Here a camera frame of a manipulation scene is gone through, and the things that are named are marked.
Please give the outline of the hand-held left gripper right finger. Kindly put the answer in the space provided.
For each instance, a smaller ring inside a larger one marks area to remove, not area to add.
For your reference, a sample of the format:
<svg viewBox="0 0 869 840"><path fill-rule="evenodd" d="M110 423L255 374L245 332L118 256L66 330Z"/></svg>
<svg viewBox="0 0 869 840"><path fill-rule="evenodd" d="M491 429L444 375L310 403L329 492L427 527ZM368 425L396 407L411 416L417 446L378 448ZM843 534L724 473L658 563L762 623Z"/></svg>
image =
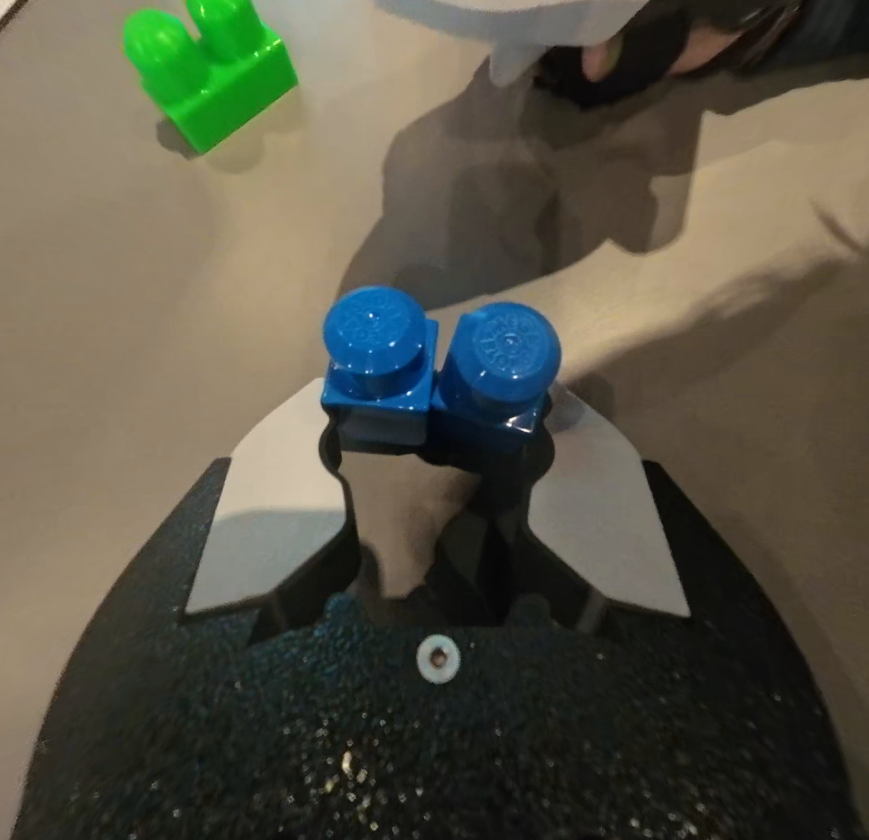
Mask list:
<svg viewBox="0 0 869 840"><path fill-rule="evenodd" d="M593 630L611 607L690 617L640 455L563 384L532 440L487 466L475 502L489 525L473 581L497 619L526 595L568 629Z"/></svg>

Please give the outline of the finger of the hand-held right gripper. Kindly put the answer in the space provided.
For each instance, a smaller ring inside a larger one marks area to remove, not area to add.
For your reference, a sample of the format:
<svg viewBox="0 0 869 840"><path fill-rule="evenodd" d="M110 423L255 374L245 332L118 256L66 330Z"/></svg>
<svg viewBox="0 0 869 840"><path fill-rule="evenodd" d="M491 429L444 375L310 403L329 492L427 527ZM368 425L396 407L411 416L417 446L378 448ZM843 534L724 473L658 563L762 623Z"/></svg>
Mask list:
<svg viewBox="0 0 869 840"><path fill-rule="evenodd" d="M454 38L485 43L490 78L509 85L554 47L588 47L621 31L650 0L372 0Z"/></svg>

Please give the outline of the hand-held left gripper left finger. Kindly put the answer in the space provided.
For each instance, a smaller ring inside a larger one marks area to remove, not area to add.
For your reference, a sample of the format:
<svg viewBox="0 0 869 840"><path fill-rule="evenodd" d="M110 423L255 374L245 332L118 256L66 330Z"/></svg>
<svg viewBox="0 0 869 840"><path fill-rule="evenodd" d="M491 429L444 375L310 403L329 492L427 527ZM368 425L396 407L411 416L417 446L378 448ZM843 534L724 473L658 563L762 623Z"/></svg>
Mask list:
<svg viewBox="0 0 869 840"><path fill-rule="evenodd" d="M361 565L341 450L316 378L236 445L185 605L257 610L259 629L314 624Z"/></svg>

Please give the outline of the blue single-stud mega block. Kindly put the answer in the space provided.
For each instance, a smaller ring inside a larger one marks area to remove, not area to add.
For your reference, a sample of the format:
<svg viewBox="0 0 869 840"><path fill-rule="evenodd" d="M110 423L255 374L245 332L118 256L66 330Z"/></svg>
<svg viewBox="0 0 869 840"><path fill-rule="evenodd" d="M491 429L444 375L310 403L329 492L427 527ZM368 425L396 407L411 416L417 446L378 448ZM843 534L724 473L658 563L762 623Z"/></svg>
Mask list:
<svg viewBox="0 0 869 840"><path fill-rule="evenodd" d="M519 450L540 425L560 363L554 327L526 304L491 302L462 314L436 375L430 429L491 451Z"/></svg>
<svg viewBox="0 0 869 840"><path fill-rule="evenodd" d="M404 291L369 286L325 316L321 404L350 443L419 447L427 438L439 324Z"/></svg>

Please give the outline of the green two-stud mega block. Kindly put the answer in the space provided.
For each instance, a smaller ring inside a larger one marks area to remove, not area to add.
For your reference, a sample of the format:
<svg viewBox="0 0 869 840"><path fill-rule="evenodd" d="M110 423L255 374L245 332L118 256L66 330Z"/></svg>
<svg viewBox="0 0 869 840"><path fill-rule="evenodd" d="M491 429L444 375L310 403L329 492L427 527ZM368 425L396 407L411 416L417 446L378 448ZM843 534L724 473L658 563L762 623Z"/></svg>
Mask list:
<svg viewBox="0 0 869 840"><path fill-rule="evenodd" d="M143 9L123 45L142 88L196 153L211 151L298 85L288 47L253 0L184 0L198 30Z"/></svg>

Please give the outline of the person's right hand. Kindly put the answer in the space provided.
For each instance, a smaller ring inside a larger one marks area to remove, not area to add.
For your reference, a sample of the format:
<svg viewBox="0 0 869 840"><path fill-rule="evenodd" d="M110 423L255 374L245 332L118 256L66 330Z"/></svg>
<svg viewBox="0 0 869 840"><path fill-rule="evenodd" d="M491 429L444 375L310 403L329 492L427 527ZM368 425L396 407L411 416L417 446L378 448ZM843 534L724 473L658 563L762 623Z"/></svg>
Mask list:
<svg viewBox="0 0 869 840"><path fill-rule="evenodd" d="M661 81L760 62L807 0L650 0L603 43L554 46L534 86L581 110L614 105Z"/></svg>

